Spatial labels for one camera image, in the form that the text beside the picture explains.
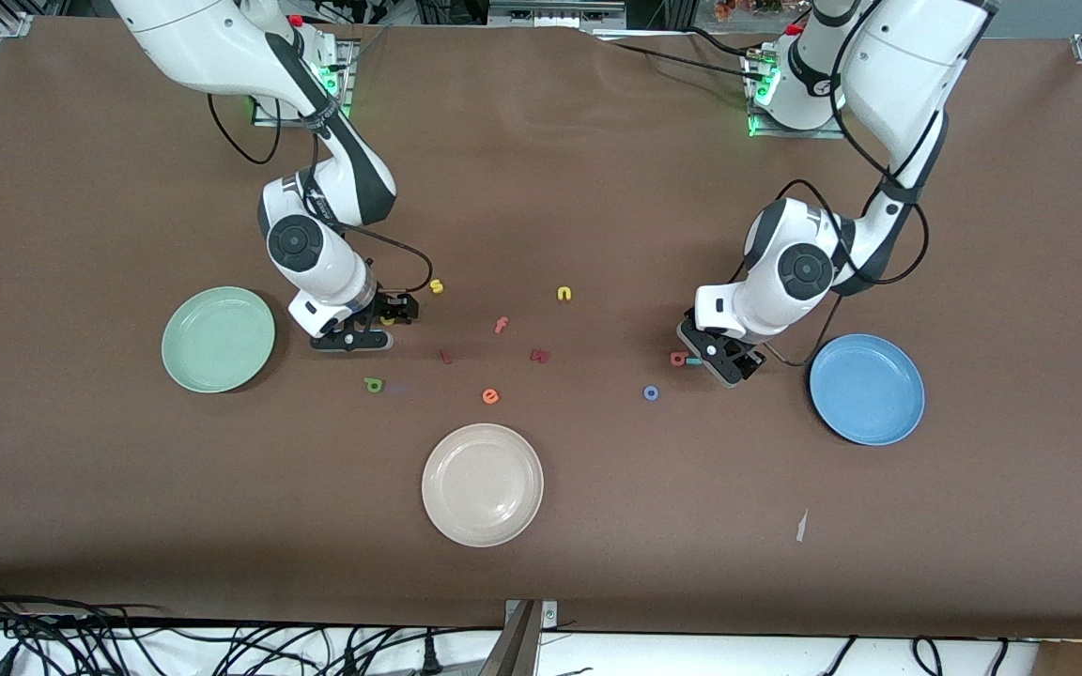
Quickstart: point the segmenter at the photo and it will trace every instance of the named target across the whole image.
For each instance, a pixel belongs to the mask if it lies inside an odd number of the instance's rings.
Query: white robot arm
[[[395,204],[395,180],[304,61],[312,26],[289,25],[276,0],[111,0],[147,56],[181,85],[207,94],[267,96],[298,110],[331,158],[270,182],[259,222],[267,251],[300,288],[289,312],[325,350],[386,349],[374,317],[415,319],[415,301],[385,295],[339,231],[378,223]],[[313,204],[313,213],[306,209]],[[366,329],[356,331],[361,313]]]
[[[791,130],[812,130],[833,117],[829,93],[836,89],[833,61],[846,36],[858,24],[869,0],[816,0],[800,35],[782,35],[774,42],[776,75],[754,103],[774,121]]]
[[[755,346],[806,316],[831,288],[858,294],[884,274],[944,145],[946,98],[995,11],[993,0],[875,0],[855,21],[839,80],[855,115],[887,148],[890,170],[859,218],[797,200],[765,207],[745,239],[748,277],[696,290],[678,334],[726,386],[763,363]],[[816,97],[802,102],[816,115]]]

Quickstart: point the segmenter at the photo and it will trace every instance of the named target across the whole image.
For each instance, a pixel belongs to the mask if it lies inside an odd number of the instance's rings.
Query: cream plate
[[[469,424],[441,439],[421,482],[433,526],[469,547],[493,547],[524,533],[542,492],[537,451],[519,434],[491,423]]]

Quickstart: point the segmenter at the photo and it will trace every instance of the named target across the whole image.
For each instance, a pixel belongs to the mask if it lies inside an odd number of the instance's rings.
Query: brown table surface
[[[803,372],[773,362],[727,390],[667,363],[695,288],[734,269],[782,184],[862,209],[875,173],[845,143],[748,137],[734,78],[572,30],[396,27],[358,80],[353,119],[399,185],[378,230],[424,249],[446,291],[394,350],[322,355],[288,326],[293,288],[253,214],[308,162],[302,130],[250,167],[119,22],[43,17],[5,42],[0,587],[198,617],[489,625],[502,599],[545,596],[581,629],[1082,637],[1068,44],[976,51],[924,197],[926,262],[839,313],[832,333],[889,339],[926,381],[920,428],[890,448],[834,437]],[[270,131],[222,107],[265,150]],[[422,275],[352,241],[391,286]],[[909,226],[890,268],[919,243]],[[265,296],[278,343],[253,384],[195,395],[159,343],[215,286]],[[490,549],[448,542],[420,496],[435,442],[480,421],[523,433],[545,478],[536,521]]]

